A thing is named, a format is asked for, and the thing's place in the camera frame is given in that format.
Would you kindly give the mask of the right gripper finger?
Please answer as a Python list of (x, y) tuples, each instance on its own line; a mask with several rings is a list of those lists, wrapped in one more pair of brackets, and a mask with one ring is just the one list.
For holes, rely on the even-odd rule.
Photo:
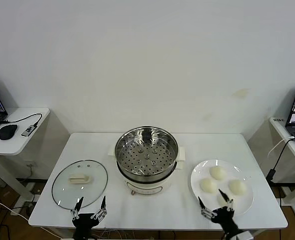
[(235, 209), (234, 209), (234, 200), (230, 198), (226, 193), (224, 193), (221, 189), (218, 189), (219, 196), (218, 196), (218, 203), (219, 205), (224, 208), (226, 207), (226, 210), (228, 212), (231, 212), (232, 215), (234, 215)]
[(213, 212), (204, 205), (200, 197), (198, 197), (198, 201), (201, 207), (201, 215), (208, 220), (211, 220), (213, 218)]

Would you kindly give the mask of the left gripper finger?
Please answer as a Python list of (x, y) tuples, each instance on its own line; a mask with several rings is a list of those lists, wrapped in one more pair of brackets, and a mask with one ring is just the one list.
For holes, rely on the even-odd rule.
[(97, 220), (98, 222), (101, 222), (105, 218), (105, 216), (107, 215), (106, 207), (107, 207), (106, 196), (104, 196), (101, 206), (100, 206), (100, 209), (92, 215), (92, 219)]
[(79, 198), (75, 204), (75, 207), (70, 210), (70, 213), (72, 215), (72, 220), (79, 219), (79, 211), (82, 207), (83, 199), (84, 199), (83, 197)]

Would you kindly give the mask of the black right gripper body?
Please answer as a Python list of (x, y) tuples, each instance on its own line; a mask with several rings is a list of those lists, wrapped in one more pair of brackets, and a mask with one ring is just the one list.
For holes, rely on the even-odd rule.
[(213, 223), (219, 224), (226, 235), (238, 235), (240, 233), (239, 227), (233, 220), (235, 214), (233, 208), (224, 206), (217, 208), (212, 212), (213, 217), (211, 218), (211, 221)]

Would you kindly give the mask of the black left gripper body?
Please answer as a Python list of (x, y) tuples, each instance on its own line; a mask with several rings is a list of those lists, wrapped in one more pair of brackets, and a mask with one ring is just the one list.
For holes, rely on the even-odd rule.
[(92, 237), (92, 228), (99, 224), (99, 220), (91, 216), (91, 213), (81, 213), (78, 218), (72, 218), (72, 224), (75, 227), (72, 237), (74, 240), (88, 240)]

